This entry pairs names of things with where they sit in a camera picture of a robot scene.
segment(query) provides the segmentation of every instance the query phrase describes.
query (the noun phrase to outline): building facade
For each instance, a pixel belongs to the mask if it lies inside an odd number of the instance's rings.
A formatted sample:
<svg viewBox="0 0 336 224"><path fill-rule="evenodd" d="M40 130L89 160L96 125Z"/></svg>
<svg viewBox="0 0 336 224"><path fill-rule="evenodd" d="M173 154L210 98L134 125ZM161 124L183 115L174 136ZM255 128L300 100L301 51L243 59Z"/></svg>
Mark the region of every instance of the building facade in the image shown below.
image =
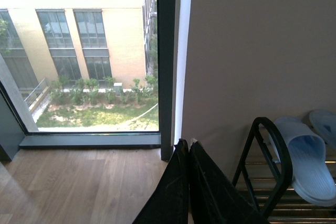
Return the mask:
<svg viewBox="0 0 336 224"><path fill-rule="evenodd" d="M0 0L0 47L22 92L47 78L114 77L124 88L149 73L156 0Z"/></svg>

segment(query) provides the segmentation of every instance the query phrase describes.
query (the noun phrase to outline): window sill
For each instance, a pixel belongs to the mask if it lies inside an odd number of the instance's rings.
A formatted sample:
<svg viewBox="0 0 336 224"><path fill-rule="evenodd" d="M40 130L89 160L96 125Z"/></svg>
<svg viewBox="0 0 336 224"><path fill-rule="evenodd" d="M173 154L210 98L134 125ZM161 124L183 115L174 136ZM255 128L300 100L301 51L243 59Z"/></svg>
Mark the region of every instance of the window sill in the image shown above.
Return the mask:
<svg viewBox="0 0 336 224"><path fill-rule="evenodd" d="M20 148L62 148L62 147L113 147L113 148L156 148L161 145L161 135L155 134L64 134L26 136Z"/></svg>

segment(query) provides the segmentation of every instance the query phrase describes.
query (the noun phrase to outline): wooden floor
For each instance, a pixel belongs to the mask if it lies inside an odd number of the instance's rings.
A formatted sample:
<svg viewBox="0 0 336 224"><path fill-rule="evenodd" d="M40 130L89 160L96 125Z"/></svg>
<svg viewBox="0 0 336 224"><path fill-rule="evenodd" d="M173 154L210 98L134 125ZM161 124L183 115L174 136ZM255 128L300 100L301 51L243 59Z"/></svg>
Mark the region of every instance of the wooden floor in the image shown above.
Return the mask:
<svg viewBox="0 0 336 224"><path fill-rule="evenodd" d="M166 162L160 150L20 150L0 163L0 224L132 223Z"/></svg>

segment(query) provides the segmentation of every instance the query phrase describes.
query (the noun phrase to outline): blue slipper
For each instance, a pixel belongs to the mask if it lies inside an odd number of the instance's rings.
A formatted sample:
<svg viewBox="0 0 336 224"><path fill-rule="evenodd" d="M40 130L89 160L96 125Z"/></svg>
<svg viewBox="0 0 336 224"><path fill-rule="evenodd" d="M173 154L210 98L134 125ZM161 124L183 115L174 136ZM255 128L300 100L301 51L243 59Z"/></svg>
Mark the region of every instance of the blue slipper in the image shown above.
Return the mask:
<svg viewBox="0 0 336 224"><path fill-rule="evenodd" d="M327 110L313 110L309 120L316 132L336 150L336 114Z"/></svg>
<svg viewBox="0 0 336 224"><path fill-rule="evenodd" d="M336 186L325 164L323 139L292 116L281 117L274 124L288 148L293 165L292 187L297 194L317 206L335 205ZM279 157L271 137L270 141Z"/></svg>

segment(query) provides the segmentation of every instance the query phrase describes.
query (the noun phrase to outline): garden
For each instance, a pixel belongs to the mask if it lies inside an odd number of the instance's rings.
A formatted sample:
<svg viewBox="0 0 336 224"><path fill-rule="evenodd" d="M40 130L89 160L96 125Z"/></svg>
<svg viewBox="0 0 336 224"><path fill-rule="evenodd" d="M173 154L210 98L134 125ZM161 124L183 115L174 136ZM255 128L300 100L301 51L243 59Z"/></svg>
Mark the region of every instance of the garden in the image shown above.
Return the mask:
<svg viewBox="0 0 336 224"><path fill-rule="evenodd" d="M134 78L129 89L116 90L115 78L106 77L106 88L96 79L79 79L69 87L60 76L51 83L51 102L36 122L41 127L88 127L93 131L158 131L157 77L147 75L146 85Z"/></svg>

